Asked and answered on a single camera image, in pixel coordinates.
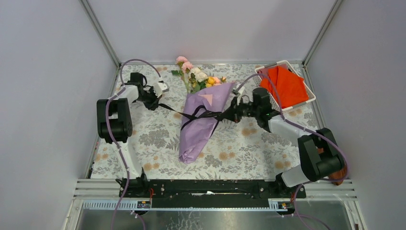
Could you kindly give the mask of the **white fake flower stem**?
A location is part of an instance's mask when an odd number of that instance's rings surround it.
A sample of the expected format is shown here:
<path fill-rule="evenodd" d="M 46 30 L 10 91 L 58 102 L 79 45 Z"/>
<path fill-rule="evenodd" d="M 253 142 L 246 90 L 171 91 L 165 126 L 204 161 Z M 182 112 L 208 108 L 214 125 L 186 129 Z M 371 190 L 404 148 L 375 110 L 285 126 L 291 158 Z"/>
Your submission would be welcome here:
<path fill-rule="evenodd" d="M 188 73 L 188 76 L 189 83 L 191 85 L 190 91 L 192 93 L 195 93 L 206 87 L 208 75 L 205 72 L 203 72 L 200 68 L 198 67 L 192 68 Z"/>

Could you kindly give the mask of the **pink and purple wrapping paper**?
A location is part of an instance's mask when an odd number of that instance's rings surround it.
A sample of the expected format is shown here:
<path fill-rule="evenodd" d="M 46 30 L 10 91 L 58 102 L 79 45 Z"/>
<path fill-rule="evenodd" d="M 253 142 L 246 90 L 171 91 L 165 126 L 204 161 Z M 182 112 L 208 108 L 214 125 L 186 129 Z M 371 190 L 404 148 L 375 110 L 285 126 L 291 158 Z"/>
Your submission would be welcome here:
<path fill-rule="evenodd" d="M 182 118 L 179 161 L 192 163 L 197 159 L 218 125 L 218 120 L 207 115 L 224 110 L 234 87 L 234 83 L 222 83 L 187 95 L 183 113 L 196 119 Z"/>

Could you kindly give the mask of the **yellow fake flower bunch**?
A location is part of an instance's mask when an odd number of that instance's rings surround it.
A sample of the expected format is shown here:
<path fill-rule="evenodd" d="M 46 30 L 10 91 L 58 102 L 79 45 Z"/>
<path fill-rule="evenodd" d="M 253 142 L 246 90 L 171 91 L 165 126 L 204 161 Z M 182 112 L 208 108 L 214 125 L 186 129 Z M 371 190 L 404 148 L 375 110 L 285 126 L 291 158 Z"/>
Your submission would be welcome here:
<path fill-rule="evenodd" d="M 226 77 L 218 78 L 218 77 L 214 77 L 214 76 L 208 76 L 208 78 L 204 81 L 203 85 L 206 88 L 210 88 L 213 86 L 221 85 L 223 83 L 226 83 Z"/>

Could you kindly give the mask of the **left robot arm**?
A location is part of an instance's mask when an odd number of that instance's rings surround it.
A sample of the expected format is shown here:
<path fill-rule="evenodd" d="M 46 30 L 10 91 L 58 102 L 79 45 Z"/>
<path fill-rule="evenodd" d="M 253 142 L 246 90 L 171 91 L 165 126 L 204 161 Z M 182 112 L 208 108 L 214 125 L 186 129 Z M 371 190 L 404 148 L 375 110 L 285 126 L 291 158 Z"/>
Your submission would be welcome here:
<path fill-rule="evenodd" d="M 148 183 L 142 179 L 143 168 L 132 147 L 131 136 L 133 123 L 130 105 L 141 102 L 146 109 L 155 110 L 158 107 L 162 94 L 169 90 L 163 78 L 158 75 L 158 81 L 152 85 L 147 84 L 146 76 L 133 72 L 130 80 L 125 82 L 117 94 L 99 99 L 96 103 L 97 129 L 101 139 L 106 143 L 114 144 L 125 170 L 125 179 L 135 179 L 130 185 L 130 191 L 137 197 L 148 192 Z"/>

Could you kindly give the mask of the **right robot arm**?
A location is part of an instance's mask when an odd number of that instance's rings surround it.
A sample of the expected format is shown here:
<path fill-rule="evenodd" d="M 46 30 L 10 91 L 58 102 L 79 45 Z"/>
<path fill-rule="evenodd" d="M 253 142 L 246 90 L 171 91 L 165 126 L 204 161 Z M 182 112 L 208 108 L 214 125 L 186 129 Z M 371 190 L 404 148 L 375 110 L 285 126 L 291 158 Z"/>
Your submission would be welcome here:
<path fill-rule="evenodd" d="M 299 165 L 275 177 L 274 190 L 278 196 L 287 197 L 293 192 L 294 186 L 316 182 L 346 166 L 331 130 L 323 128 L 313 131 L 287 120 L 282 113 L 272 108 L 270 96 L 264 88 L 254 89 L 252 102 L 244 103 L 240 97 L 235 96 L 217 120 L 238 123 L 243 117 L 255 118 L 259 127 L 298 147 Z"/>

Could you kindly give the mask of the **pink fake flower stem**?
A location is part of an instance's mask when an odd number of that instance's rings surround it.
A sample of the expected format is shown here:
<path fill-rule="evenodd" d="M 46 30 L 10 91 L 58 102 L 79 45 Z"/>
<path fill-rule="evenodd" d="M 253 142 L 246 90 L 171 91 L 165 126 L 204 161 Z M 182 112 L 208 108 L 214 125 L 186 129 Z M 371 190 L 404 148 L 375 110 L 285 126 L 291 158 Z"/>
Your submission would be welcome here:
<path fill-rule="evenodd" d="M 189 72 L 193 68 L 193 64 L 183 56 L 176 58 L 176 65 L 180 68 L 179 70 L 172 70 L 171 73 L 173 76 L 178 76 L 183 81 L 187 93 L 190 92 L 190 83 L 189 83 Z"/>

